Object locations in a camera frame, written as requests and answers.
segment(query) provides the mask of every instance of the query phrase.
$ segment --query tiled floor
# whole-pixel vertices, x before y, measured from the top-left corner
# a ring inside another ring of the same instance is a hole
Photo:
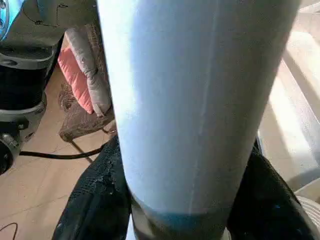
[[[62,81],[64,76],[56,68],[46,88],[46,113],[35,136],[23,150],[78,154],[73,146],[62,141],[58,135],[65,117],[58,105]],[[108,139],[108,135],[98,131],[77,138],[75,142],[87,152],[99,148]],[[51,160],[18,157],[13,167],[0,176],[0,228],[17,222],[17,240],[50,240],[68,196],[88,165],[84,158]],[[14,226],[10,226],[0,232],[0,240],[12,240],[14,229]]]

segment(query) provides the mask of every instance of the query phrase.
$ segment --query black machine part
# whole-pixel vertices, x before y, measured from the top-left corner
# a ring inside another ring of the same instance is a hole
[[[0,65],[0,175],[37,131],[47,107],[45,87],[57,64],[63,37],[43,69],[17,69]]]
[[[125,240],[130,205],[131,196],[115,136],[79,178],[52,240]],[[157,240],[188,238],[188,232],[164,231],[151,221],[147,227]],[[232,240],[320,240],[316,226],[294,193],[256,147],[227,228]],[[138,240],[150,240],[135,234]]]

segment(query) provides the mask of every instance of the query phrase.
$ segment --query pillow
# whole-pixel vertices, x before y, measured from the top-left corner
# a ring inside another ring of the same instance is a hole
[[[80,70],[70,47],[61,50],[58,63],[66,81],[72,88],[75,99],[87,113],[92,114],[94,109],[89,95],[87,77]]]

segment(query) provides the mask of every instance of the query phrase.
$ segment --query electric cord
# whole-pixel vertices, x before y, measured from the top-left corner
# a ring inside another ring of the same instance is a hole
[[[1,228],[0,232],[2,230],[6,229],[7,227],[11,226],[11,225],[15,225],[15,230],[14,230],[14,234],[13,234],[13,237],[12,237],[12,240],[15,240],[17,232],[18,232],[18,223],[16,223],[16,222],[9,223],[8,225],[5,225],[3,228]]]
[[[40,157],[44,159],[64,159],[64,160],[82,159],[82,158],[90,157],[92,155],[100,153],[105,145],[106,143],[103,144],[100,148],[97,148],[95,150],[79,153],[79,154],[73,154],[73,155],[57,155],[57,154],[44,153],[44,152],[22,151],[20,152],[20,156]]]

